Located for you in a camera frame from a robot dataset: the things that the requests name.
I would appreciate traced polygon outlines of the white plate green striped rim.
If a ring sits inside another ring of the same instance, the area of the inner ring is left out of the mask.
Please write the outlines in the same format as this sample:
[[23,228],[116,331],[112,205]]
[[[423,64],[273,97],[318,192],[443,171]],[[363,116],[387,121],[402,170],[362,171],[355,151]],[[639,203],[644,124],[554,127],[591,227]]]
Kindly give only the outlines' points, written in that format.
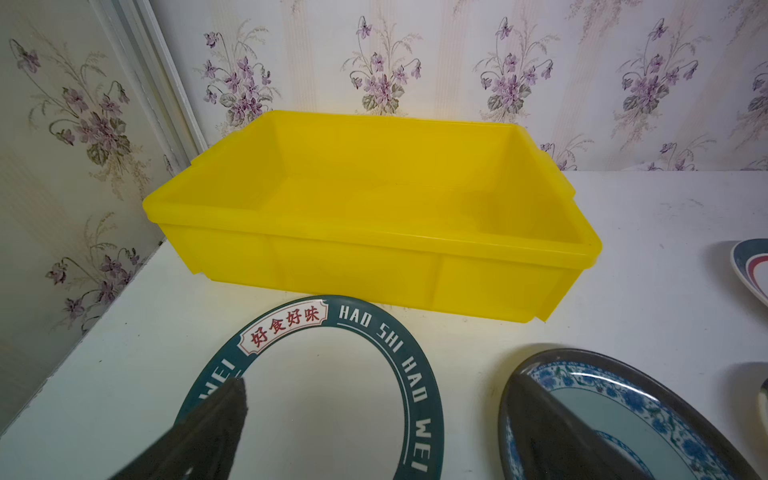
[[743,240],[736,243],[730,253],[737,277],[764,305],[767,305],[767,244],[766,238]]

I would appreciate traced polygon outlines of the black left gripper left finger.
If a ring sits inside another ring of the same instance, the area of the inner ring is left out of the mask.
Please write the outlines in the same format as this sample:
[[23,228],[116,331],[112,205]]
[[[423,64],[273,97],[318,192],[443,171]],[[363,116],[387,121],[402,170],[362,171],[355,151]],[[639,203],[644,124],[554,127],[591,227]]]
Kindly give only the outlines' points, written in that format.
[[227,479],[247,412],[244,381],[229,379],[113,477]]

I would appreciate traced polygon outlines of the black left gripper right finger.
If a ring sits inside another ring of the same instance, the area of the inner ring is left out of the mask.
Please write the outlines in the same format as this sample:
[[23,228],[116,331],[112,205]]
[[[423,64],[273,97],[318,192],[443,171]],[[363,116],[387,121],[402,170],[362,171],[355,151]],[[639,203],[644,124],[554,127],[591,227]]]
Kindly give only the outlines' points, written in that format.
[[647,476],[531,377],[514,373],[502,403],[526,479]]

